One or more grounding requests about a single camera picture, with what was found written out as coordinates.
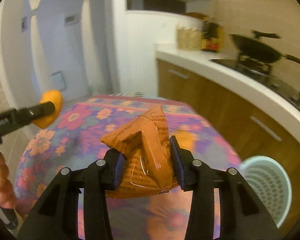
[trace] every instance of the human hand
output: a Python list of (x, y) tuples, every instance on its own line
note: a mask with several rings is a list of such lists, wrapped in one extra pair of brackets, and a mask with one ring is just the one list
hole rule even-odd
[(0, 152), (0, 206), (11, 209), (16, 206), (17, 198), (13, 192), (12, 184), (8, 180), (8, 176), (9, 168)]

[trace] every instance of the black glass cooktop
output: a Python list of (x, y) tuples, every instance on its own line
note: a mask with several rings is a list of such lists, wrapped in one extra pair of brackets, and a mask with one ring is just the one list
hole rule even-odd
[(300, 111), (300, 92), (295, 90), (293, 87), (289, 86), (287, 83), (283, 82), (279, 78), (272, 75), (264, 76), (258, 73), (254, 73), (248, 70), (247, 68), (243, 67), (241, 64), (238, 64), (238, 61), (235, 59), (213, 59), (212, 61), (226, 66), (228, 68), (231, 68), (261, 83), (262, 85), (266, 86), (273, 92), (286, 99), (289, 103), (291, 103), (295, 108), (297, 108)]

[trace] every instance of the yellow package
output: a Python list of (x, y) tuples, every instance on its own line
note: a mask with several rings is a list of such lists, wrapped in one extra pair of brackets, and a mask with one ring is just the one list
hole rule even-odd
[(168, 126), (160, 105), (104, 135), (100, 141), (127, 159), (119, 188), (108, 191), (107, 196), (143, 197), (178, 185), (170, 155)]

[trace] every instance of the table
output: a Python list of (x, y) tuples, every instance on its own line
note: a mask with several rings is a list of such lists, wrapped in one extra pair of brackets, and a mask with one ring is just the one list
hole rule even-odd
[[(16, 210), (25, 217), (61, 168), (86, 168), (104, 156), (108, 147), (100, 137), (161, 104), (169, 135), (183, 131), (193, 141), (194, 158), (211, 168), (239, 168), (241, 160), (209, 122), (184, 103), (171, 100), (97, 96), (62, 111), (48, 129), (40, 130), (24, 152), (15, 176)], [(169, 193), (132, 199), (107, 198), (114, 239), (183, 240), (192, 192), (180, 187)], [(79, 237), (84, 239), (83, 203), (78, 208)], [(215, 191), (214, 238), (220, 233), (220, 207)]]

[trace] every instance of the silver drawer handle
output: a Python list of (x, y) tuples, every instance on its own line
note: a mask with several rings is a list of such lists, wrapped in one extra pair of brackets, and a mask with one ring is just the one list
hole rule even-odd
[(261, 122), (258, 118), (251, 115), (250, 119), (255, 122), (257, 125), (259, 125), (261, 128), (263, 128), (268, 134), (270, 134), (274, 139), (276, 139), (278, 142), (281, 142), (282, 139), (274, 132), (272, 131), (268, 126), (266, 126), (263, 122)]
[(171, 73), (171, 74), (174, 74), (174, 75), (176, 75), (176, 76), (178, 76), (178, 77), (181, 77), (181, 78), (183, 78), (183, 79), (188, 79), (188, 78), (189, 78), (188, 76), (183, 75), (183, 74), (181, 74), (181, 73), (179, 73), (178, 71), (175, 71), (175, 70), (173, 70), (173, 69), (169, 69), (168, 72)]

